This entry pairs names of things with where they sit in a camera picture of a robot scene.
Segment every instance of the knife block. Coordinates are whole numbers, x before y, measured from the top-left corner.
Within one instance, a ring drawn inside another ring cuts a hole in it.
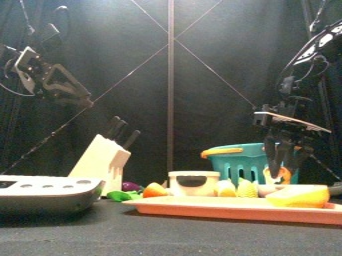
[[[122,167],[129,156],[129,151],[97,134],[68,176],[104,180],[101,196],[106,196],[108,192],[121,190]]]

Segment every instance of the teal basket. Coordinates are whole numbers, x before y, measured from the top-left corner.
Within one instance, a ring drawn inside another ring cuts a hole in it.
[[[220,173],[220,180],[229,178],[234,186],[239,178],[265,184],[263,170],[268,165],[263,143],[214,147],[204,150],[200,156],[210,161],[213,171]],[[297,184],[297,173],[295,170],[289,184]]]

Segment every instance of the yellow toy food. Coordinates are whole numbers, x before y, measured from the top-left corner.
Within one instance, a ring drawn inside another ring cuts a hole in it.
[[[243,178],[239,178],[236,194],[237,197],[257,197],[256,184]]]
[[[230,180],[217,181],[213,187],[213,195],[218,197],[236,197],[236,188]]]
[[[325,185],[289,185],[265,199],[277,207],[323,208],[329,194]]]
[[[142,192],[142,198],[146,197],[156,197],[156,196],[166,196],[168,192],[165,188],[157,184],[156,182],[152,182],[144,189]]]

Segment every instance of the black backdrop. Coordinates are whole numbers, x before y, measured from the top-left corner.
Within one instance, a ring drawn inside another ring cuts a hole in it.
[[[174,36],[181,34],[174,42],[173,170],[209,170],[209,162],[198,157],[204,149],[263,140],[251,125],[252,106],[271,102],[279,72],[308,40],[303,2],[174,0]],[[307,2],[315,14],[320,1]],[[325,24],[340,18],[339,1],[329,2],[331,15],[324,15],[321,21]],[[141,185],[161,182],[166,179],[168,1],[23,3],[37,31],[50,21],[53,9],[59,5],[68,7],[68,37],[45,58],[66,67],[92,93],[92,100],[98,100],[7,173],[65,176],[92,138],[108,129],[108,120],[117,115],[128,122],[129,129],[141,131],[129,148],[132,156],[124,179]],[[1,1],[0,15],[1,43],[22,49],[30,41],[18,1]],[[65,16],[59,15],[55,24],[66,36]],[[336,140],[342,120],[337,65],[328,77]],[[22,90],[15,80],[2,83]],[[6,169],[72,118],[77,109],[13,96],[3,90],[0,99],[1,168]],[[319,114],[320,111],[315,122],[321,124]],[[316,154],[327,164],[332,163],[325,142],[317,144]],[[301,167],[300,182],[331,180],[331,175],[308,160]]]

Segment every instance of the table surface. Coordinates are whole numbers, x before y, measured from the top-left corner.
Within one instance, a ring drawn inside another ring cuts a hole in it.
[[[140,214],[101,199],[68,216],[0,217],[1,255],[340,255],[342,227]]]

